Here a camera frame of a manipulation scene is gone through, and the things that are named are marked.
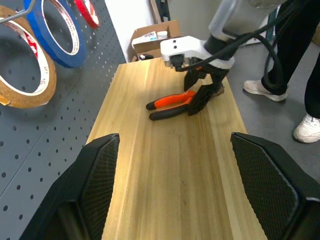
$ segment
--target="wooden tabletop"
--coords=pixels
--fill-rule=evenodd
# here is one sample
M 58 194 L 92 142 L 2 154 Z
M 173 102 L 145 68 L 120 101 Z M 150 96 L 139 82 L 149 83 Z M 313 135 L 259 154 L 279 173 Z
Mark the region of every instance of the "wooden tabletop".
M 201 113 L 149 120 L 146 104 L 182 93 L 184 75 L 161 58 L 116 72 L 88 140 L 120 134 L 103 240 L 267 239 L 230 143 L 246 129 L 227 79 Z

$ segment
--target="double-sided tape roll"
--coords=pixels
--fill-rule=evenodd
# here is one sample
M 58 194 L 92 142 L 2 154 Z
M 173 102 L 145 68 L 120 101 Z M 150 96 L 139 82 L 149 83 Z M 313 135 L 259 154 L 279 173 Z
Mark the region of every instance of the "double-sided tape roll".
M 86 58 L 86 43 L 71 8 L 66 0 L 48 0 L 64 19 L 72 39 L 72 51 L 64 50 L 48 28 L 44 14 L 44 0 L 37 0 L 31 13 L 26 17 L 37 40 L 49 56 L 66 68 L 77 68 L 83 65 Z M 27 9 L 31 0 L 24 0 Z
M 0 20 L 15 14 L 13 10 L 0 5 Z M 39 87 L 33 93 L 27 93 L 14 88 L 0 76 L 0 103 L 23 109 L 47 104 L 56 90 L 57 76 L 54 62 L 36 41 L 26 19 L 19 17 L 3 24 L 19 34 L 30 46 L 39 63 L 41 79 Z
M 99 18 L 90 0 L 74 0 L 74 3 L 90 27 L 93 29 L 100 27 Z

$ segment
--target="brown tape roll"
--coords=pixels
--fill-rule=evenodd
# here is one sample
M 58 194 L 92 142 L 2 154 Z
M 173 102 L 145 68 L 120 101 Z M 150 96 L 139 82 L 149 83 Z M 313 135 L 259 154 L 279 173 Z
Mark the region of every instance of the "brown tape roll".
M 0 19 L 14 14 L 16 12 L 10 8 L 0 5 Z M 57 75 L 54 62 L 37 42 L 25 18 L 19 17 L 14 21 L 4 23 L 4 25 L 19 34 L 30 46 L 39 63 L 41 80 L 39 87 L 33 93 L 27 93 L 14 88 L 0 75 L 0 103 L 5 106 L 22 109 L 47 104 L 56 90 Z

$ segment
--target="red tape roll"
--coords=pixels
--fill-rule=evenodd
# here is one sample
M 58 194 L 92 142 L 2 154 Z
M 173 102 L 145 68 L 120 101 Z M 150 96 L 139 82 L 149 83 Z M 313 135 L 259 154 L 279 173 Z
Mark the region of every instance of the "red tape roll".
M 74 3 L 90 27 L 93 29 L 100 27 L 99 18 L 90 0 L 74 0 Z

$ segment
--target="pegboard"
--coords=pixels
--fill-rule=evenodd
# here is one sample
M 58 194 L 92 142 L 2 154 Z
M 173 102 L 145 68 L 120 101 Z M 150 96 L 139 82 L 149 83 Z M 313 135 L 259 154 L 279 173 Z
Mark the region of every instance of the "pegboard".
M 86 143 L 119 64 L 125 58 L 104 0 L 92 0 L 101 27 L 92 29 L 73 0 L 67 1 L 86 42 L 79 68 L 55 64 L 57 86 L 47 105 L 18 109 L 0 105 L 0 240 L 17 240 L 53 182 L 75 161 Z M 23 0 L 0 0 L 15 11 Z M 71 36 L 58 11 L 44 3 L 48 26 L 67 51 Z M 29 46 L 0 25 L 0 75 L 32 93 L 40 82 L 39 65 Z

